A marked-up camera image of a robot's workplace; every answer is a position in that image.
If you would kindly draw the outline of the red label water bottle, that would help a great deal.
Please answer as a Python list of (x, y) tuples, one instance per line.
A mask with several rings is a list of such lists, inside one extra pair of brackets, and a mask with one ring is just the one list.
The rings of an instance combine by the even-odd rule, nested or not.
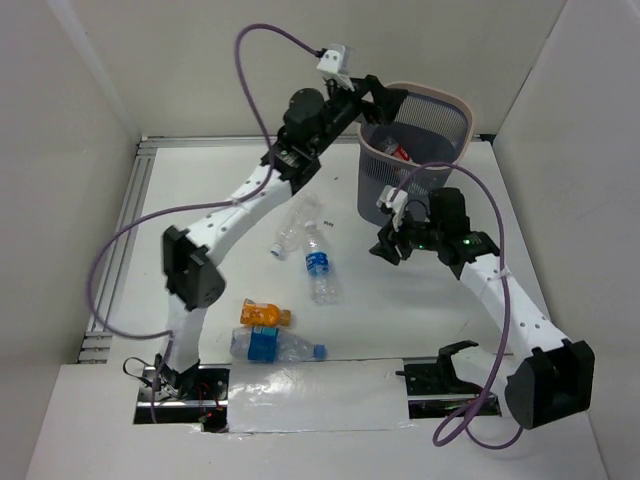
[(412, 162), (412, 158), (408, 154), (408, 152), (392, 137), (388, 137), (384, 139), (380, 143), (378, 149), (382, 153), (392, 156), (396, 159), (399, 159), (405, 162)]

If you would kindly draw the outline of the blue label water bottle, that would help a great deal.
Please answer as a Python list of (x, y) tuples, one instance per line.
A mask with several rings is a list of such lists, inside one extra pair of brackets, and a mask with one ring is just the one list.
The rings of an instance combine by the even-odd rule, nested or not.
[(312, 300), (318, 305), (332, 305), (340, 301), (340, 289), (322, 232), (315, 221), (304, 225), (302, 241), (305, 269)]

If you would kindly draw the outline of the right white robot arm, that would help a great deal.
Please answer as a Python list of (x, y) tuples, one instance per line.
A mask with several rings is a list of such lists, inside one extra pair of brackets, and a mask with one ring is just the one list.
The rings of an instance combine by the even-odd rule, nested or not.
[(416, 220), (406, 192), (387, 186), (376, 202), (388, 220), (371, 254), (393, 265), (415, 250), (437, 254), (454, 277), (485, 307), (507, 336), (516, 359), (513, 372), (498, 374), (492, 392), (519, 426), (531, 430), (589, 409), (595, 354), (584, 341), (571, 341), (548, 320), (484, 232), (474, 231), (465, 198), (457, 188), (429, 193), (425, 220)]

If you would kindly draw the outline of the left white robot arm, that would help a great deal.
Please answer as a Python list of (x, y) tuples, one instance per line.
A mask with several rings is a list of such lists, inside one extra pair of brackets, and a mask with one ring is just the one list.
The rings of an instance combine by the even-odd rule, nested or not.
[(297, 91), (283, 115), (276, 141), (259, 166), (231, 195), (184, 230), (162, 235), (162, 268), (169, 293), (166, 327), (172, 335), (155, 366), (163, 389), (176, 399), (196, 390), (199, 342), (208, 308), (223, 294), (219, 271), (226, 254), (264, 216), (298, 193), (319, 171), (320, 155), (353, 122), (391, 124), (408, 93), (377, 77), (356, 78), (348, 89), (336, 81), (327, 91)]

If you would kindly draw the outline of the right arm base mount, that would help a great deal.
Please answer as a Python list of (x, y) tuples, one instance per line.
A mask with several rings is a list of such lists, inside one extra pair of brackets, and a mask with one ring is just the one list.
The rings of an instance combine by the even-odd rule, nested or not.
[(436, 359), (405, 361), (395, 375), (405, 382), (409, 418), (444, 419), (471, 404), (480, 394), (478, 385), (447, 380)]

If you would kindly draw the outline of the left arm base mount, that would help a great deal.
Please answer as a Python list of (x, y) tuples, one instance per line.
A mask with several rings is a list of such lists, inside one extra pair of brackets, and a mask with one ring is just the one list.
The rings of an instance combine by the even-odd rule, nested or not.
[[(138, 382), (133, 423), (153, 424), (151, 382), (154, 368), (144, 363), (139, 373), (132, 373), (126, 367), (123, 367), (123, 373)], [(185, 393), (160, 381), (154, 395), (156, 424), (193, 424), (207, 433), (226, 432), (229, 374), (229, 368), (201, 365), (195, 385)]]

